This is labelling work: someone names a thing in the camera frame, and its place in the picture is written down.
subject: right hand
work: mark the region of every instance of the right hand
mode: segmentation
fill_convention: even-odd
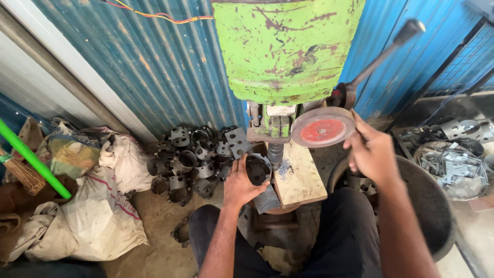
[[[401,180],[391,136],[372,128],[353,109],[352,114],[356,130],[343,144],[343,148],[352,147],[350,169],[360,170],[381,188]]]

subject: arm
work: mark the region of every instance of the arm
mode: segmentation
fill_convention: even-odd
[[[366,124],[352,111],[357,132],[345,141],[352,146],[349,166],[379,188],[379,239],[385,278],[439,278],[418,220],[401,179],[389,135]]]
[[[253,185],[246,172],[247,154],[233,162],[224,184],[223,206],[199,278],[231,278],[240,208],[266,190],[269,181]]]

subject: drill press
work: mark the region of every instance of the drill press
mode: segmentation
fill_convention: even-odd
[[[349,109],[358,84],[425,31],[420,21],[408,20],[389,48],[353,81],[336,86],[363,0],[213,0],[211,5],[230,88],[247,101],[252,117],[247,139],[269,143],[274,168],[291,139],[323,147],[350,136],[355,125]]]

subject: person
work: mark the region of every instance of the person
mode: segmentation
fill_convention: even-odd
[[[400,177],[391,137],[352,113],[356,131],[343,147],[352,148],[352,171],[358,169],[377,184],[379,233],[364,194],[347,187],[335,191],[321,204],[316,243],[296,277],[440,277]],[[269,184],[252,185],[245,160],[244,155],[234,161],[229,171],[221,210],[206,205],[191,217],[189,236],[199,278],[267,278],[279,274],[237,229],[242,205]]]

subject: red pulley center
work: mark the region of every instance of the red pulley center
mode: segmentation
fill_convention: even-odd
[[[321,120],[303,128],[300,137],[309,142],[324,142],[341,136],[345,130],[345,124],[339,120]]]

